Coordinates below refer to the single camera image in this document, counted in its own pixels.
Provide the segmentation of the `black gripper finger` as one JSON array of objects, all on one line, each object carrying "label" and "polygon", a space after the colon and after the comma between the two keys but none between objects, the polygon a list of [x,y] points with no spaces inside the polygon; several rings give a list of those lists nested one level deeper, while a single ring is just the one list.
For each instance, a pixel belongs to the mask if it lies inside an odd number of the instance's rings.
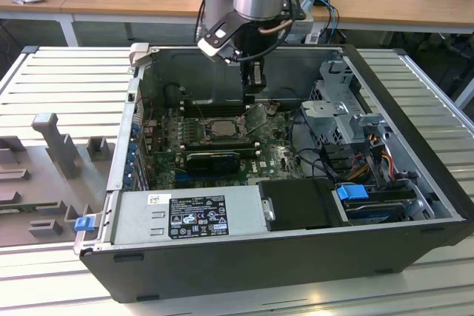
[{"label": "black gripper finger", "polygon": [[267,86],[264,74],[264,59],[246,61],[241,65],[241,84],[243,92],[243,103],[253,104],[255,96]]}]

